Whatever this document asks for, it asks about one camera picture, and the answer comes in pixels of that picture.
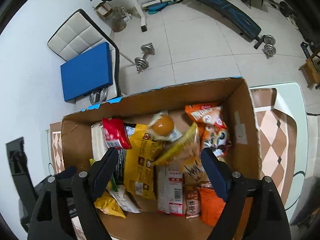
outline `snack bag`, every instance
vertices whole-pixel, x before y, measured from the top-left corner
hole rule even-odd
[[[214,227],[224,209],[225,202],[213,189],[201,187],[198,190],[201,196],[201,220]]]
[[[195,218],[200,216],[201,206],[198,189],[196,186],[186,186],[185,196],[187,203],[186,218]]]
[[[132,213],[141,212],[129,198],[123,185],[117,186],[116,189],[109,189],[107,187],[107,190],[110,193],[110,195],[113,196],[113,198],[115,198],[122,210]]]
[[[124,129],[124,123],[121,119],[102,119],[104,134],[106,136],[107,148],[114,147],[119,149],[129,149],[130,143]]]
[[[93,158],[100,161],[108,150],[102,122],[91,126],[91,144]]]
[[[174,142],[171,147],[162,154],[153,165],[167,166],[184,152],[182,158],[199,155],[199,131],[196,123],[193,123],[189,130],[179,140]]]
[[[124,186],[133,195],[155,200],[152,162],[163,150],[164,142],[153,140],[144,124],[135,125],[129,142],[131,149],[125,157]]]
[[[189,118],[198,124],[214,125],[220,117],[221,106],[217,102],[185,106]]]
[[[183,216],[183,174],[172,166],[157,166],[158,212]]]
[[[166,166],[169,163],[175,165],[185,174],[187,184],[199,181],[208,181],[208,176],[200,160],[199,131],[196,123],[171,147],[161,155],[153,165]]]
[[[102,197],[97,198],[94,202],[94,206],[107,215],[126,218],[118,202],[106,191],[103,193]]]
[[[231,147],[227,126],[220,118],[214,126],[206,126],[201,141],[201,149],[205,147],[211,148],[216,157],[226,155],[228,148]]]
[[[182,134],[174,127],[172,118],[168,111],[162,111],[153,116],[148,131],[156,140],[173,142],[179,139]]]

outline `white tape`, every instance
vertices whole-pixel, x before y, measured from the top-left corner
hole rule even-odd
[[[235,125],[236,143],[248,144],[247,134],[245,132],[245,125],[244,123],[240,123],[240,116],[238,111],[235,112],[235,119],[236,119],[236,125]]]

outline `egg package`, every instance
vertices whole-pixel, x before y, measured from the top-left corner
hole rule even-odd
[[[231,147],[228,128],[221,118],[218,118],[215,125],[207,125],[201,142],[201,149],[209,147],[213,150],[216,157],[222,157],[227,154]]]
[[[148,125],[148,132],[155,140],[160,141],[174,142],[182,136],[175,128],[168,111],[162,111],[153,116]]]

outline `red snack bag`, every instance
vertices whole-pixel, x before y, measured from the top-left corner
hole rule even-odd
[[[131,145],[121,119],[102,119],[107,148],[130,149]]]

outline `label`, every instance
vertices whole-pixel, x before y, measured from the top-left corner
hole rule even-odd
[[[121,148],[121,143],[119,139],[116,140],[106,140],[106,145],[108,148],[114,147],[114,148]]]
[[[143,183],[142,182],[136,182],[136,194],[142,195],[143,191]]]

